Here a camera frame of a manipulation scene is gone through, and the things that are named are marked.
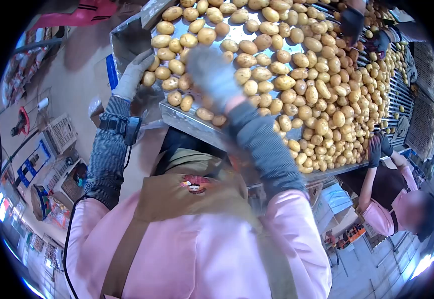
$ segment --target pink shirt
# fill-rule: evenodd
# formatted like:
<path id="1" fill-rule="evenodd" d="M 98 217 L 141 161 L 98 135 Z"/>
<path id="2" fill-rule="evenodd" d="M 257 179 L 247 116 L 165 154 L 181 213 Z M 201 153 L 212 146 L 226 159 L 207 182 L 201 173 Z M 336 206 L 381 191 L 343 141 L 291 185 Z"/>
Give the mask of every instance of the pink shirt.
<path id="1" fill-rule="evenodd" d="M 67 270 L 80 299 L 98 298 L 139 192 L 109 211 L 96 199 L 78 203 Z M 286 253 L 299 298 L 327 298 L 331 270 L 308 195 L 276 195 L 260 218 Z M 251 226 L 224 214 L 153 222 L 131 265 L 122 298 L 271 298 Z"/>
<path id="2" fill-rule="evenodd" d="M 409 166 L 405 166 L 401 169 L 401 174 L 406 180 L 408 187 L 411 191 L 418 190 L 417 184 Z M 399 230 L 405 230 L 404 226 L 400 223 L 403 221 L 403 210 L 406 207 L 405 202 L 406 190 L 401 190 L 401 192 L 396 196 L 392 203 L 393 210 L 396 214 L 396 221 L 398 222 Z M 393 219 L 390 215 L 390 211 L 382 207 L 375 200 L 371 200 L 366 211 L 363 213 L 365 220 L 373 227 L 373 229 L 384 236 L 391 236 L 394 234 Z"/>

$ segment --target pink sleeve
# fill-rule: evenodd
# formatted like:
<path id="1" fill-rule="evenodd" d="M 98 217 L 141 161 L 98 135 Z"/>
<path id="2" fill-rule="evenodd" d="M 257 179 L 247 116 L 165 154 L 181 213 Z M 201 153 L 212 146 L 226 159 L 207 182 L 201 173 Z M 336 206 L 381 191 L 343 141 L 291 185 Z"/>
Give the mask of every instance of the pink sleeve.
<path id="1" fill-rule="evenodd" d="M 411 173 L 410 166 L 405 166 L 401 170 L 401 174 L 403 177 L 405 177 L 406 183 L 408 184 L 408 188 L 410 188 L 411 191 L 418 190 L 417 183 L 415 182 L 415 178 L 413 177 L 413 174 Z"/>
<path id="2" fill-rule="evenodd" d="M 393 220 L 388 219 L 387 215 L 378 203 L 372 201 L 363 213 L 363 217 L 377 233 L 380 233 L 383 236 L 393 235 L 395 230 Z"/>
<path id="3" fill-rule="evenodd" d="M 86 241 L 90 232 L 102 219 L 109 209 L 99 200 L 88 198 L 81 200 L 74 211 L 69 233 L 66 267 L 68 273 L 74 273 L 77 259 L 81 253 L 82 244 Z"/>
<path id="4" fill-rule="evenodd" d="M 297 190 L 277 194 L 268 203 L 264 219 L 289 258 L 298 297 L 327 298 L 332 274 L 308 194 Z"/>

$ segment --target woman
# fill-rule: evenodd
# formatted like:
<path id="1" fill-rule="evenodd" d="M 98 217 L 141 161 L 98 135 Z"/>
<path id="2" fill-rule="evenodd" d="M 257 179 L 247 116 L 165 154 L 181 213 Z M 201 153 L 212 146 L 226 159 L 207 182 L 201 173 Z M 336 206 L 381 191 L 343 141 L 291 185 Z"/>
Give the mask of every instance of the woman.
<path id="1" fill-rule="evenodd" d="M 379 160 L 389 156 L 398 169 Z M 408 161 L 393 150 L 388 138 L 375 134 L 369 142 L 369 164 L 339 176 L 358 196 L 358 208 L 376 232 L 391 236 L 407 230 L 423 242 L 434 230 L 434 197 L 418 190 Z"/>
<path id="2" fill-rule="evenodd" d="M 101 118 L 129 115 L 152 54 L 149 49 L 129 64 Z M 169 138 L 155 175 L 119 202 L 126 146 L 120 135 L 97 129 L 66 246 L 74 296 L 326 298 L 328 258 L 272 117 L 260 117 L 246 101 L 234 69 L 218 53 L 197 48 L 189 57 L 195 85 L 213 98 L 215 113 L 227 116 L 231 136 L 260 172 L 267 211 L 257 218 L 242 177 L 185 135 Z"/>

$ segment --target black hair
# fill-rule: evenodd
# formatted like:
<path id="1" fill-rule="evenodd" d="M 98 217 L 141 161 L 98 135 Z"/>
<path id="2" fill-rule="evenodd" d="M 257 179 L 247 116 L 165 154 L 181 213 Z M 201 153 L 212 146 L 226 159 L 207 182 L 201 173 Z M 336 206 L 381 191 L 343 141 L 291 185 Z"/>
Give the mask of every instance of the black hair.
<path id="1" fill-rule="evenodd" d="M 425 216 L 418 229 L 418 239 L 423 242 L 434 230 L 434 195 L 427 193 L 424 204 Z"/>

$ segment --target apron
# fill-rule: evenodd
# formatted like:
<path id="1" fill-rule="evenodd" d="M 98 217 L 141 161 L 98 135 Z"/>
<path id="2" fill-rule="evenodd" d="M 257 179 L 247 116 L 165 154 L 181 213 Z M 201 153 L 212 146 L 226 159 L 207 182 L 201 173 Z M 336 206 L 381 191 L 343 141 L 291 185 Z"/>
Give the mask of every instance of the apron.
<path id="1" fill-rule="evenodd" d="M 297 298 L 288 259 L 252 213 L 242 176 L 222 159 L 182 148 L 167 161 L 164 174 L 144 178 L 134 216 L 112 257 L 100 298 L 121 298 L 134 256 L 151 222 L 208 213 L 230 214 L 251 224 L 272 298 Z"/>
<path id="2" fill-rule="evenodd" d="M 360 196 L 367 171 L 368 168 L 363 167 L 343 173 L 338 175 L 338 177 L 345 182 L 353 192 Z M 390 212 L 394 226 L 393 234 L 398 232 L 398 221 L 392 203 L 402 190 L 408 191 L 408 184 L 406 183 L 405 177 L 399 170 L 390 169 L 384 166 L 380 161 L 378 169 L 376 170 L 375 180 L 373 181 L 371 198 Z"/>

